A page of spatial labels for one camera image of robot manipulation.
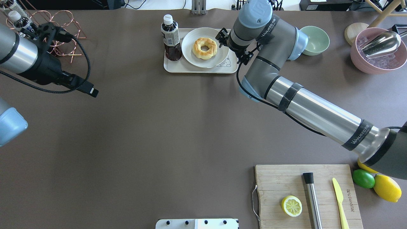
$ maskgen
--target cutting board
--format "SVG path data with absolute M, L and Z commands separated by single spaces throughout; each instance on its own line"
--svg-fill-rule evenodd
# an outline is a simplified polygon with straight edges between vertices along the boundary
M 302 174 L 314 173 L 314 186 L 323 228 L 341 229 L 338 204 L 332 178 L 338 180 L 344 194 L 342 206 L 350 229 L 363 229 L 349 165 L 256 165 L 260 208 L 260 229 L 311 229 L 305 182 Z M 297 217 L 285 214 L 281 201 L 288 195 L 302 203 Z

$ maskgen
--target metal ice scoop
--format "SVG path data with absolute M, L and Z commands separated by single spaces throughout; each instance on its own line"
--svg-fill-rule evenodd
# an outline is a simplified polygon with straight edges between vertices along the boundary
M 397 51 L 401 44 L 401 37 L 393 31 L 386 31 L 378 35 L 369 43 L 363 45 L 362 52 L 368 59 L 382 57 Z

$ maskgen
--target rose gold wire rack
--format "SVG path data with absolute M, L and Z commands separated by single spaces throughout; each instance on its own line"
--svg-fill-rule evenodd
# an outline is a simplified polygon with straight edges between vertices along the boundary
M 34 9 L 33 13 L 27 10 L 27 7 L 22 1 L 18 0 L 18 3 L 20 3 L 22 8 L 26 10 L 33 23 L 37 26 L 46 22 L 51 22 L 56 26 L 64 28 L 77 39 L 86 39 L 86 34 L 81 28 L 81 24 L 75 20 L 71 11 L 60 10 L 51 14 L 46 10 L 37 10 L 28 0 L 26 2 Z M 14 29 L 13 23 L 8 18 L 6 24 L 11 29 Z M 74 57 L 83 55 L 80 48 L 78 48 L 77 42 L 73 39 L 72 42 L 69 43 L 53 41 L 53 45 L 51 45 L 51 49 L 48 52 L 56 57 L 62 57 L 70 64 L 73 62 Z

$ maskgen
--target mint green bowl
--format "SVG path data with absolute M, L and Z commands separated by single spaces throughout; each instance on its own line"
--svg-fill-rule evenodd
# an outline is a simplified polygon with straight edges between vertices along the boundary
M 324 30 L 316 26 L 305 26 L 300 29 L 308 36 L 308 44 L 302 52 L 308 56 L 315 56 L 324 52 L 329 47 L 329 36 Z

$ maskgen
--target wooden disc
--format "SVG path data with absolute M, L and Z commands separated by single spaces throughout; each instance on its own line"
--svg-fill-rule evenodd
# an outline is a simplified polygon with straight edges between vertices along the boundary
M 362 22 L 356 22 L 345 29 L 345 39 L 349 45 L 352 45 L 356 39 L 356 36 L 364 29 L 366 29 L 369 25 Z

